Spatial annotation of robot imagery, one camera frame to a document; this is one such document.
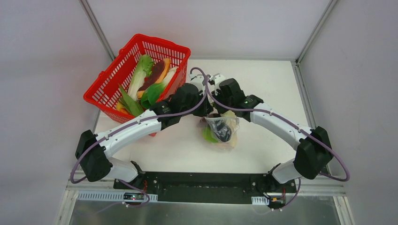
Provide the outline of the green round vegetable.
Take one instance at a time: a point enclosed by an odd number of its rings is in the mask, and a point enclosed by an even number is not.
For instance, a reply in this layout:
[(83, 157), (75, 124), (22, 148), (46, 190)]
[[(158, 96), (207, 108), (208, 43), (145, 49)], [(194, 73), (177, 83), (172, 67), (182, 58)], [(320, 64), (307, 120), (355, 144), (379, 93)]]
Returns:
[(214, 137), (214, 133), (209, 125), (202, 128), (202, 137), (209, 143), (218, 143), (218, 140)]

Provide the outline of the purple eggplant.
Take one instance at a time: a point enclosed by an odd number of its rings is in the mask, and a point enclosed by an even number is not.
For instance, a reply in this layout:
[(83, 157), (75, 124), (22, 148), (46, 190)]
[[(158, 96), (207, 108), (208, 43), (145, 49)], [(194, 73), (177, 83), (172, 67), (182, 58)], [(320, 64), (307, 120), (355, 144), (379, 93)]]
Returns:
[(211, 128), (221, 142), (228, 142), (231, 139), (232, 131), (224, 120), (214, 120)]

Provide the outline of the clear dotted zip top bag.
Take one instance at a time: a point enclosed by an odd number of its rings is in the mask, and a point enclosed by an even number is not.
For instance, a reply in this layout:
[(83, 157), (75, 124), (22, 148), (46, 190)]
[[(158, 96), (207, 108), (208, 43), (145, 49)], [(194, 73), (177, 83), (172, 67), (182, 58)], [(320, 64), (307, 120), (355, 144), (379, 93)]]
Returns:
[(232, 112), (211, 113), (198, 123), (206, 147), (214, 151), (231, 151), (237, 145), (239, 118)]

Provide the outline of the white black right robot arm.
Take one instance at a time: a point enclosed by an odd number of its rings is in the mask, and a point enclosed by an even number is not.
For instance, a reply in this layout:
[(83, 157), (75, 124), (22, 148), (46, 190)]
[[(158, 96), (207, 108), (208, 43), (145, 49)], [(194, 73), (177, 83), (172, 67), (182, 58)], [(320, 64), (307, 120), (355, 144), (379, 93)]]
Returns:
[(216, 75), (212, 98), (220, 112), (232, 111), (237, 117), (262, 126), (287, 142), (296, 152), (295, 158), (274, 166), (267, 175), (267, 188), (278, 192), (289, 180), (304, 177), (313, 180), (333, 159), (327, 131), (294, 123), (273, 111), (261, 98), (245, 95), (234, 78)]

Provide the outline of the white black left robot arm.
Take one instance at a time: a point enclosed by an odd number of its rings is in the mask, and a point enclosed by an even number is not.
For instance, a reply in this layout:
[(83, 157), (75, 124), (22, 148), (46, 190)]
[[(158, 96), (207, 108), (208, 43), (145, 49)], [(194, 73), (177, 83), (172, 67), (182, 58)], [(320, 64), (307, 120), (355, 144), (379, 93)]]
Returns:
[(138, 165), (116, 159), (114, 154), (144, 136), (179, 123), (183, 116), (207, 115), (208, 90), (207, 82), (185, 83), (169, 98), (155, 103), (138, 117), (116, 128), (98, 134), (91, 130), (84, 131), (75, 153), (77, 165), (83, 170), (84, 177), (75, 180), (76, 169), (73, 168), (70, 181), (76, 184), (83, 180), (96, 182), (104, 177), (112, 177), (125, 181), (131, 189), (139, 189), (143, 177)]

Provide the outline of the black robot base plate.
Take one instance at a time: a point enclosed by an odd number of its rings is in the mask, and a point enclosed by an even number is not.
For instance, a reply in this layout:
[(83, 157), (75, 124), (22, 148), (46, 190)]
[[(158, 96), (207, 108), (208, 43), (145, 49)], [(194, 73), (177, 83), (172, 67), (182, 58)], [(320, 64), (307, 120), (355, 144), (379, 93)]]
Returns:
[(268, 195), (295, 194), (297, 182), (270, 183), (262, 173), (145, 172), (130, 185), (157, 195), (159, 202), (266, 204)]

